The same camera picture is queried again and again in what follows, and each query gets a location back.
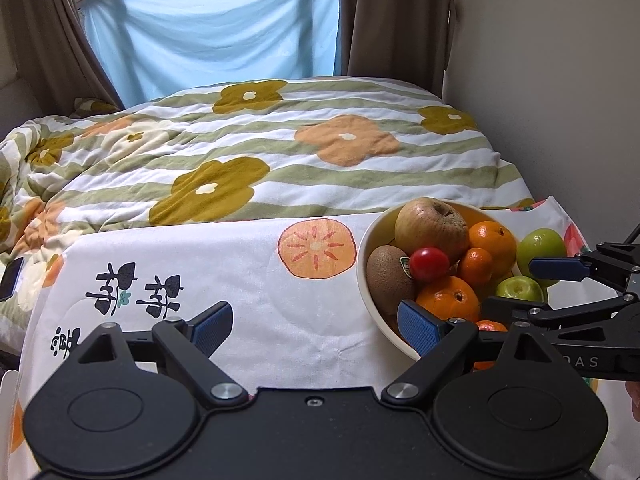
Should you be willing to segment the small mandarin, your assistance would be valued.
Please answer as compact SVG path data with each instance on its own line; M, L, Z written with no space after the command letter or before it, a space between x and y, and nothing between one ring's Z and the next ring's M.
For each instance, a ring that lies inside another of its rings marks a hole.
M483 320L476 323L478 327L478 343L475 350L475 362L473 370L488 370L495 365L499 352L508 331L506 326L499 322Z
M472 287L485 286L494 274L494 258L484 248L470 248L459 261L457 274Z

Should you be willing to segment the white fruit print tablecloth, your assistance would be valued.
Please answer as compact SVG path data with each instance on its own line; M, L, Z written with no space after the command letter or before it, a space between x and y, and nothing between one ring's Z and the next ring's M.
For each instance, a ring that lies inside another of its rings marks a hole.
M78 237L43 284L30 318L6 461L12 479L587 479L415 477L418 415L382 392L419 358L396 349L360 295L360 243L373 214L111 231ZM560 281L558 309L623 296L585 278ZM209 359L250 395L196 441L204 477L43 477L26 441L32 397L90 333L232 307Z

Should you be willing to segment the small green apple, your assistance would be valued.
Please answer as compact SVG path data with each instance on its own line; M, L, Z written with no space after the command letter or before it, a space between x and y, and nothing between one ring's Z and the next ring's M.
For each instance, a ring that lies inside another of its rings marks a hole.
M521 274L532 278L541 287L547 288L556 283L556 280L535 278L529 271L529 263L533 258L561 258L566 257L567 251L564 240L552 229L541 228L530 232L518 243L516 250L516 263Z

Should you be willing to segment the black smartphone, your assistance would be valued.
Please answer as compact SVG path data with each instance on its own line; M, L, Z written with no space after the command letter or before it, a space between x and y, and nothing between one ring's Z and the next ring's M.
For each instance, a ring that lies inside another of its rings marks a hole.
M8 300L14 293L15 286L22 267L24 266L24 258L16 258L11 261L3 271L0 281L0 300Z

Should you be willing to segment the red cherry tomato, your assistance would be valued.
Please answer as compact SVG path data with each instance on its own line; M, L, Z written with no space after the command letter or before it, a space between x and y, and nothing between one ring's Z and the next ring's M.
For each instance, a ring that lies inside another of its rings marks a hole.
M414 280L431 282L438 280L449 271L448 256L436 247L417 249L409 258L409 270Z

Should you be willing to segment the large green apple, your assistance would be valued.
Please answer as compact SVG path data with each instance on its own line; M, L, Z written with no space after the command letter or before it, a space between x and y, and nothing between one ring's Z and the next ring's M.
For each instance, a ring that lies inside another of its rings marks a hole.
M544 302L542 287L532 278L523 275L514 275L501 281L496 288L498 297Z

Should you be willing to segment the floral striped duvet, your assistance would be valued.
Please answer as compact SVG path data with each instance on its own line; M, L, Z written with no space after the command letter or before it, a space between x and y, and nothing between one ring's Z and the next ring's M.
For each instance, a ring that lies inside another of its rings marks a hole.
M521 173L462 110L405 81L266 79L99 114L34 118L1 143L1 348L22 350L47 273L84 234L370 214L421 196L504 209Z

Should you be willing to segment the brown left curtain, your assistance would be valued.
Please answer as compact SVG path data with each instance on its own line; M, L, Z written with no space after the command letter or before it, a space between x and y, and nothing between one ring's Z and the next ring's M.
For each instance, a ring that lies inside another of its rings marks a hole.
M43 114L69 115L77 98L122 108L90 47L75 0L1 0L17 68Z

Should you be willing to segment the brown right curtain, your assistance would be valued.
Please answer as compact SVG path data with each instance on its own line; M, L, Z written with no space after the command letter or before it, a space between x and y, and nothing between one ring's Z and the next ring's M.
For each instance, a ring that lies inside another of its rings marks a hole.
M340 0L341 75L398 79L442 95L452 0Z

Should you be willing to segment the cream ceramic fruit bowl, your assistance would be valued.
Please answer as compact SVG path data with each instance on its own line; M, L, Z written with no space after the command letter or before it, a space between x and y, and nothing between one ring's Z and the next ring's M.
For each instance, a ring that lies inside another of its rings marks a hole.
M416 198L368 227L357 263L360 295L384 337L415 360L397 325L401 301L414 300L441 320L486 320L482 301L520 274L519 244L513 230L477 208Z

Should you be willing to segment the reddish yellow apple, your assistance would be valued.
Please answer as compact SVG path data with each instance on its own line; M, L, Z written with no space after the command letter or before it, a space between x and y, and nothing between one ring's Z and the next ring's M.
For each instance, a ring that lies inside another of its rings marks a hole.
M456 261L469 247L469 228L454 207L421 197L401 207L395 221L395 243L408 256L433 247Z

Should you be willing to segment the brown kiwi with sticker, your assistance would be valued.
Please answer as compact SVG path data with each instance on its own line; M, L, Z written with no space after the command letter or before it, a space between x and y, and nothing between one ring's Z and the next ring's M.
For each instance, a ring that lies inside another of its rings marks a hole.
M416 285L409 273L409 257L398 247L375 248L366 264L366 281L378 310L395 316L402 300L413 300Z

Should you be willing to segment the brown curtain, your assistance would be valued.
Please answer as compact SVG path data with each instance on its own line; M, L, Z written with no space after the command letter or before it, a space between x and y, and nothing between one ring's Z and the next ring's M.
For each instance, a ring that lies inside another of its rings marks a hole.
M442 95L452 0L340 0L341 75L398 79Z
M75 0L1 0L17 68L43 114L69 115L77 98L122 108L90 47Z

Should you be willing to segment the large orange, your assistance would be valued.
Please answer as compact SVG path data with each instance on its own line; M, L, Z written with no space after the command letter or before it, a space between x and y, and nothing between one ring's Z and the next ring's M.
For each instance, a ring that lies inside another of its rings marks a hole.
M485 249L491 255L493 278L502 278L512 270L518 242L505 226L497 221L477 222L469 228L469 240L473 248Z
M480 319L480 300L472 287L456 276L447 275L426 284L416 303L444 321L464 318L476 323Z

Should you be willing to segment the light blue window sheet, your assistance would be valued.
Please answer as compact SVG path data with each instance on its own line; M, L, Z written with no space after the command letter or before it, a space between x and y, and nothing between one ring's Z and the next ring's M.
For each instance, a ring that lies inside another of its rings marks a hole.
M211 84L335 70L338 0L85 0L84 14L126 107Z

